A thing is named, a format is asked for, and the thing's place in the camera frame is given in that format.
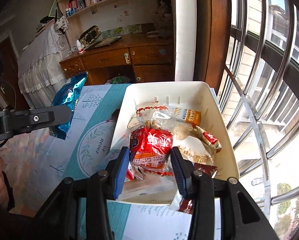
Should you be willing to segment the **black gold ornate box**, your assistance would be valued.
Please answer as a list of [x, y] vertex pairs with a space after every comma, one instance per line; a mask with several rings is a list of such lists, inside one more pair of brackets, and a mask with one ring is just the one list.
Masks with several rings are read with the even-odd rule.
[[88, 30], [86, 30], [79, 38], [79, 41], [85, 47], [89, 46], [101, 35], [101, 32], [97, 25], [93, 25]]

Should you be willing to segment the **wooden desk with drawers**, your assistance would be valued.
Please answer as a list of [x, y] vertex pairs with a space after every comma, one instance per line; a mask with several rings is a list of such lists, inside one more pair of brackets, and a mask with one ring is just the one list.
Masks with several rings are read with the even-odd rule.
[[102, 85], [118, 76], [128, 77], [131, 83], [163, 82], [175, 79], [174, 58], [173, 39], [129, 34], [59, 64], [67, 78], [87, 72], [88, 85]]

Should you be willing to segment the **pastel floral blanket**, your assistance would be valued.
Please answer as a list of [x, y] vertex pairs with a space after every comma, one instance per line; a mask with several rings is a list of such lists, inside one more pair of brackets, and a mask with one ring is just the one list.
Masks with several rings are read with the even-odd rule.
[[0, 150], [13, 189], [13, 213], [33, 217], [59, 184], [57, 172], [47, 163], [53, 140], [45, 128], [17, 135]]

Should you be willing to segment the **brown soda cracker pack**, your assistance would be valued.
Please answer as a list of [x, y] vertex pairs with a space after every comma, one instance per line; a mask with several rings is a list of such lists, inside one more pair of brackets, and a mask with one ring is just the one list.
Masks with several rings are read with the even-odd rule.
[[131, 180], [124, 183], [118, 200], [172, 191], [175, 195], [177, 184], [173, 176], [161, 177], [157, 174], [145, 174], [143, 180]]

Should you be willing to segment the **metal window bars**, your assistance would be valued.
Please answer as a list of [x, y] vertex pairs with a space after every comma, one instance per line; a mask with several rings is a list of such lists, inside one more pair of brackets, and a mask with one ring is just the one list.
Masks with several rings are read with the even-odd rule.
[[218, 97], [240, 180], [270, 220], [299, 219], [299, 9], [231, 3]]

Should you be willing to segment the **mountain print bread bag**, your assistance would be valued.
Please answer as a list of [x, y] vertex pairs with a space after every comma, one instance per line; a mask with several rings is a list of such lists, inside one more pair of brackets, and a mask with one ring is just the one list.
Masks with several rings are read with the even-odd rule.
[[172, 129], [173, 146], [177, 147], [184, 159], [192, 163], [213, 165], [212, 154], [193, 132], [191, 125], [180, 124]]

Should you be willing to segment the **orange oats bar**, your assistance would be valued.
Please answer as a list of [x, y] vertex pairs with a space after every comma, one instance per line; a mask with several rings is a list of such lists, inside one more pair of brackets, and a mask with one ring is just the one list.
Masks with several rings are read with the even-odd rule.
[[199, 126], [202, 120], [200, 111], [188, 108], [172, 107], [172, 115], [176, 120], [191, 124], [192, 126]]

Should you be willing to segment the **red candy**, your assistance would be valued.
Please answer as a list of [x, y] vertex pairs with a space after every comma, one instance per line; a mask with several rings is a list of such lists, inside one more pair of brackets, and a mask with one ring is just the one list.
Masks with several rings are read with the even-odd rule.
[[173, 135], [167, 130], [141, 126], [130, 133], [130, 165], [133, 177], [142, 181], [147, 174], [173, 176], [168, 168]]

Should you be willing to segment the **red Lipo biscuit bag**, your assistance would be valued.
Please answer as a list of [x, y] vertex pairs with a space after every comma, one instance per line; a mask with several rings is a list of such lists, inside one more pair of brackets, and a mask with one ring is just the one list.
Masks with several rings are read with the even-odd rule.
[[216, 154], [222, 150], [222, 145], [219, 140], [212, 134], [202, 129], [200, 126], [195, 126], [193, 132], [202, 143], [207, 146], [211, 154]]

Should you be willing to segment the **blue patterned tablecloth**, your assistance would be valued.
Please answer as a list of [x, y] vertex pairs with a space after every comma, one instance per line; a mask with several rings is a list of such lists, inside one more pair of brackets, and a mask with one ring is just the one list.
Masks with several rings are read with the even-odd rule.
[[50, 239], [86, 238], [86, 200], [74, 196], [75, 182], [89, 178], [119, 153], [110, 145], [127, 86], [84, 87], [66, 139], [45, 140], [32, 188], [41, 201], [55, 199], [47, 212], [56, 228]]

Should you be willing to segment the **white red small bottle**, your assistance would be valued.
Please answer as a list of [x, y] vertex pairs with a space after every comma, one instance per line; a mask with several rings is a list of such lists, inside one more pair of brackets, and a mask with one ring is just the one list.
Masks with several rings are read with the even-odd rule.
[[79, 54], [84, 52], [84, 44], [81, 43], [81, 41], [79, 39], [76, 40], [76, 48]]

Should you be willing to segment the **walnut snack clear pack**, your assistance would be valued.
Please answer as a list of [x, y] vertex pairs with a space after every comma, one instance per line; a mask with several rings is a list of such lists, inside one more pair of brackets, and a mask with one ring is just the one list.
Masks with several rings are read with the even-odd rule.
[[146, 128], [169, 130], [172, 112], [167, 104], [155, 102], [141, 103], [136, 106], [136, 119]]

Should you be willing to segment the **dark brownie pack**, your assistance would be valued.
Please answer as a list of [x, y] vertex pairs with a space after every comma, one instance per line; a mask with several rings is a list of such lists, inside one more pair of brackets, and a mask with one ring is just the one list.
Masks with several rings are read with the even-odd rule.
[[203, 173], [207, 174], [210, 178], [214, 178], [217, 173], [217, 167], [214, 165], [194, 163], [194, 169], [202, 171]]

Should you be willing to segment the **blue foil candy pack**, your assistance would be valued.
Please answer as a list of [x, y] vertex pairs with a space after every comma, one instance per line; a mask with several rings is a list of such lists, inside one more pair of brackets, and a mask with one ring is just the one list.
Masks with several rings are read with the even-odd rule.
[[54, 125], [49, 127], [50, 135], [65, 140], [88, 73], [74, 75], [55, 95], [51, 107], [54, 110]]

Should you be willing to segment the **red blue cookie roll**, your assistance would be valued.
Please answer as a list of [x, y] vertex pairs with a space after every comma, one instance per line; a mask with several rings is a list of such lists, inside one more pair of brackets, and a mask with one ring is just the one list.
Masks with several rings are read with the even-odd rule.
[[193, 204], [194, 204], [194, 201], [192, 199], [182, 199], [180, 204], [179, 204], [179, 209], [178, 211], [179, 212], [182, 212], [182, 213], [186, 213], [186, 214], [189, 214], [189, 215], [192, 215], [193, 214]]

